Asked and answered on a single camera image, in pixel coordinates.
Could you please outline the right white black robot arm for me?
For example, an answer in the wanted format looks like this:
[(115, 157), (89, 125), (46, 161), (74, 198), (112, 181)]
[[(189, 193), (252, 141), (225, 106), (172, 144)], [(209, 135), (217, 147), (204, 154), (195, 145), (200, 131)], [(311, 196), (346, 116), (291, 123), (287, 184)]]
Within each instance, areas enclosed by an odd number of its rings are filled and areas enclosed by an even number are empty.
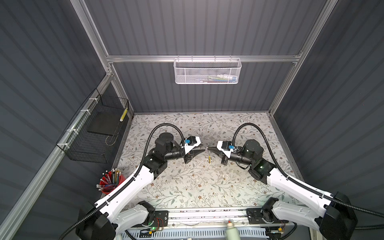
[(247, 165), (255, 180), (284, 191), (302, 203), (299, 206), (269, 198), (261, 209), (264, 222), (294, 222), (319, 231), (327, 240), (349, 240), (352, 237), (358, 223), (354, 211), (331, 201), (332, 194), (283, 175), (277, 165), (263, 158), (264, 149), (256, 140), (247, 140), (243, 147), (235, 147), (230, 141), (219, 141), (216, 147), (208, 150), (221, 157), (223, 165), (228, 161)]

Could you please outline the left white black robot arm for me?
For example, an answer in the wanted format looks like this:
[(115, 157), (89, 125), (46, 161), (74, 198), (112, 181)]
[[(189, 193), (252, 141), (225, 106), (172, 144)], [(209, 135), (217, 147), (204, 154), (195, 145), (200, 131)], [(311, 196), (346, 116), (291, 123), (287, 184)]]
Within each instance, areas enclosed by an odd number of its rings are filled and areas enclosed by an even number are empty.
[(160, 134), (141, 169), (102, 199), (80, 210), (76, 235), (82, 240), (116, 240), (131, 227), (150, 226), (156, 211), (151, 204), (141, 201), (127, 211), (124, 207), (167, 168), (169, 160), (183, 159), (187, 164), (202, 153), (200, 144), (199, 137), (190, 136), (178, 144), (171, 133)]

